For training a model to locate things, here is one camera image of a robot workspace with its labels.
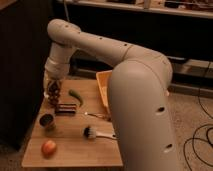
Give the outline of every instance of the black cable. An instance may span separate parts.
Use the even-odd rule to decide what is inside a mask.
[[[204,74],[203,74],[203,77],[202,77],[203,79],[205,79],[206,74],[207,74],[207,72],[209,71],[210,65],[211,65],[211,62],[209,61],[209,64],[208,64],[208,66],[206,67],[206,69],[205,69],[205,71],[204,71]],[[201,103],[201,99],[200,99],[201,87],[202,87],[202,84],[200,84],[199,89],[198,89],[198,96],[197,96],[197,97],[198,97],[198,102],[199,102],[200,107],[202,108],[202,110],[205,112],[205,114],[206,114],[207,116],[209,116],[209,118],[213,119],[213,116],[206,110],[206,108],[205,108],[205,107],[203,106],[203,104]],[[207,131],[206,131],[206,139],[207,139],[207,140],[202,139],[202,138],[199,138],[199,137],[196,137],[197,132],[198,132],[201,128],[204,128],[204,127],[207,127],[207,126],[211,126],[211,127],[208,128]],[[210,133],[211,130],[213,130],[213,124],[205,124],[205,125],[202,125],[202,126],[198,127],[198,128],[194,131],[193,137],[192,137],[192,138],[189,138],[189,139],[187,139],[187,140],[184,142],[184,145],[183,145],[183,154],[184,154],[184,158],[185,158],[185,160],[186,160],[187,166],[189,167],[189,170],[190,170],[190,171],[192,171],[192,168],[191,168],[191,166],[190,166],[190,164],[189,164],[189,162],[188,162],[188,160],[187,160],[187,157],[186,157],[186,144],[187,144],[189,141],[192,141],[192,149],[193,149],[193,152],[194,152],[194,154],[196,155],[196,157],[197,157],[201,162],[205,163],[207,166],[213,167],[213,164],[208,163],[207,161],[205,161],[204,159],[202,159],[202,158],[198,155],[198,153],[197,153],[197,151],[196,151],[196,148],[195,148],[195,140],[199,140],[199,141],[203,141],[203,142],[205,142],[205,143],[208,143],[208,144],[213,148],[213,142],[210,140],[210,137],[209,137],[209,133]]]
[[[206,138],[207,138],[208,143],[209,143],[209,144],[212,146],[212,148],[213,148],[213,142],[212,142],[211,139],[209,138],[209,132],[210,132],[211,130],[213,130],[213,128],[207,129],[207,131],[206,131]]]
[[[211,126],[211,127],[208,128],[208,130],[206,131],[206,138],[207,138],[207,140],[202,139],[202,138],[199,138],[199,137],[196,137],[197,132],[198,132],[201,128],[204,128],[204,127],[207,127],[207,126]],[[203,141],[203,142],[205,142],[205,143],[208,143],[208,144],[213,148],[213,145],[212,145],[211,140],[210,140],[210,138],[209,138],[209,131],[210,131],[210,130],[213,130],[213,124],[205,124],[205,125],[202,125],[202,126],[198,127],[198,128],[194,131],[193,137],[192,137],[192,138],[189,138],[189,139],[187,139],[187,140],[184,142],[184,145],[183,145],[183,154],[184,154],[184,158],[185,158],[186,164],[187,164],[187,166],[188,166],[188,168],[189,168],[190,171],[192,171],[192,168],[191,168],[191,166],[190,166],[190,164],[189,164],[189,162],[188,162],[188,159],[187,159],[187,157],[186,157],[186,144],[187,144],[189,141],[192,141],[192,149],[193,149],[193,152],[194,152],[194,154],[196,155],[196,157],[197,157],[202,163],[205,163],[207,166],[213,167],[213,164],[208,163],[207,161],[205,161],[204,159],[202,159],[202,158],[198,155],[198,153],[197,153],[197,151],[196,151],[196,148],[195,148],[195,140],[199,140],[199,141]]]
[[[210,69],[210,65],[211,65],[211,62],[209,61],[209,64],[208,64],[208,66],[206,67],[206,69],[205,69],[205,71],[204,71],[204,74],[203,74],[203,77],[202,77],[203,79],[205,79],[206,74],[208,73],[208,71],[209,71],[209,69]],[[201,99],[200,99],[201,87],[202,87],[202,84],[200,84],[199,89],[198,89],[198,95],[197,95],[197,97],[198,97],[198,102],[199,102],[200,107],[202,108],[202,110],[205,112],[205,114],[206,114],[207,116],[209,116],[211,119],[213,119],[213,116],[205,109],[205,107],[203,106],[203,104],[202,104],[202,102],[201,102]]]

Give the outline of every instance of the green vegetable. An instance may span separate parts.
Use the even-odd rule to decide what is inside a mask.
[[[69,95],[74,97],[74,98],[76,98],[80,102],[79,107],[81,107],[83,105],[83,103],[84,103],[83,99],[82,99],[82,97],[80,96],[80,94],[78,92],[76,92],[75,90],[70,89],[69,90]]]

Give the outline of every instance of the wooden table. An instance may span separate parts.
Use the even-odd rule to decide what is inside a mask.
[[[116,140],[96,138],[88,140],[83,130],[93,125],[99,131],[113,133],[112,123],[89,113],[106,113],[103,107],[96,80],[65,80],[61,89],[60,103],[79,103],[68,95],[74,89],[83,97],[84,104],[78,108],[75,116],[56,116],[56,129],[45,132],[39,124],[39,118],[45,113],[54,113],[54,109],[44,99],[35,122],[23,161],[23,167],[111,167],[122,166]],[[49,159],[42,156],[41,145],[47,139],[57,144],[56,153]]]

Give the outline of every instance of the brush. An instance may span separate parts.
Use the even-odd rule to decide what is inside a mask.
[[[92,126],[87,126],[84,129],[84,136],[88,139],[95,139],[95,138],[100,137],[100,138],[109,138],[109,139],[116,140],[115,134],[99,132],[96,130],[95,127],[92,127]]]

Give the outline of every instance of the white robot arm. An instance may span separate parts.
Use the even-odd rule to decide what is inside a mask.
[[[109,108],[126,171],[180,171],[166,91],[172,68],[161,53],[134,44],[82,32],[74,24],[52,20],[53,40],[45,69],[50,80],[69,72],[76,49],[114,67],[108,84]]]

